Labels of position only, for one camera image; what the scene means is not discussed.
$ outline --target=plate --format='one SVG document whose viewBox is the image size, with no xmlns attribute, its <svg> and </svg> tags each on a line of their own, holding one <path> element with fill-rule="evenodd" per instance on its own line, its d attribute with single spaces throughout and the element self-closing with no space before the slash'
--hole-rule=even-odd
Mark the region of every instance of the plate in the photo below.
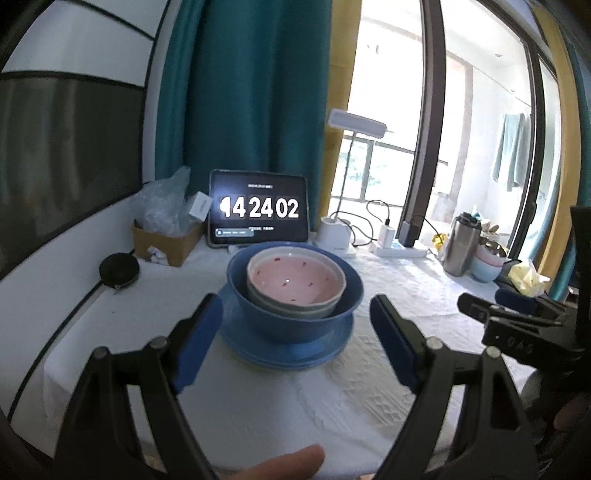
<svg viewBox="0 0 591 480">
<path fill-rule="evenodd" d="M 285 371 L 318 367 L 341 353 L 353 333 L 351 314 L 318 340 L 308 343 L 274 343 L 250 327 L 228 285 L 218 295 L 223 301 L 223 322 L 220 328 L 223 340 L 238 355 L 263 367 Z"/>
</svg>

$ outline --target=digital clock display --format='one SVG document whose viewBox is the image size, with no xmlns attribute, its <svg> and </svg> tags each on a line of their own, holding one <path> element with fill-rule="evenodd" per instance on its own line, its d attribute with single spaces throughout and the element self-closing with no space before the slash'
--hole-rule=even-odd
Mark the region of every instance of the digital clock display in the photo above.
<svg viewBox="0 0 591 480">
<path fill-rule="evenodd" d="M 209 196 L 213 199 L 208 236 L 212 245 L 308 240 L 303 177 L 214 170 Z"/>
</svg>

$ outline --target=white tablecloth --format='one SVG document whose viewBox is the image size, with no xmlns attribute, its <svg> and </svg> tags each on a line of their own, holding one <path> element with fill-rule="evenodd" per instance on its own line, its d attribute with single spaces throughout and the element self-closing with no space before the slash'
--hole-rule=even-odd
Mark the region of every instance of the white tablecloth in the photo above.
<svg viewBox="0 0 591 480">
<path fill-rule="evenodd" d="M 44 401 L 49 425 L 61 423 L 95 347 L 106 345 L 118 353 L 167 335 L 207 292 L 224 285 L 229 259 L 227 251 L 211 250 L 201 242 L 182 268 L 140 261 L 135 285 L 118 293 L 104 292 L 47 358 Z M 494 284 L 449 277 L 431 255 L 389 260 L 361 250 L 349 262 L 363 278 L 365 297 L 355 313 L 349 344 L 332 362 L 308 371 L 279 372 L 256 367 L 219 337 L 214 340 L 180 404 L 215 467 L 246 468 L 319 443 L 327 454 L 319 478 L 353 478 L 376 471 L 414 399 L 398 383 L 369 323 L 369 301 L 378 293 L 387 294 L 426 336 L 437 336 L 453 349 L 482 351 L 482 325 L 460 314 L 456 301 L 464 291 L 493 300 Z M 532 369 L 506 361 L 521 388 Z M 131 403 L 140 439 L 153 445 L 136 390 L 131 391 Z M 460 405 L 461 387 L 455 387 L 437 448 L 441 457 L 451 442 Z"/>
</svg>

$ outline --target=white power adapter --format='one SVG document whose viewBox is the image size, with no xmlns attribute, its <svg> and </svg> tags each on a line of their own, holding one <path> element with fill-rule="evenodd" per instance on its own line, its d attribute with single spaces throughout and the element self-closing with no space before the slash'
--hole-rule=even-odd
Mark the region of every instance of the white power adapter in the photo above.
<svg viewBox="0 0 591 480">
<path fill-rule="evenodd" d="M 395 235 L 396 229 L 394 227 L 382 224 L 379 228 L 378 245 L 382 248 L 392 247 Z"/>
</svg>

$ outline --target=hand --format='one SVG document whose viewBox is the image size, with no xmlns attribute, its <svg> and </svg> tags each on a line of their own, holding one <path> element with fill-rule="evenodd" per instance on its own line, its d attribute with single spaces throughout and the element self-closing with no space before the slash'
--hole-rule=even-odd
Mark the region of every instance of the hand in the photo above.
<svg viewBox="0 0 591 480">
<path fill-rule="evenodd" d="M 312 445 L 237 473 L 229 480 L 309 480 L 323 462 L 324 450 L 320 445 Z"/>
</svg>

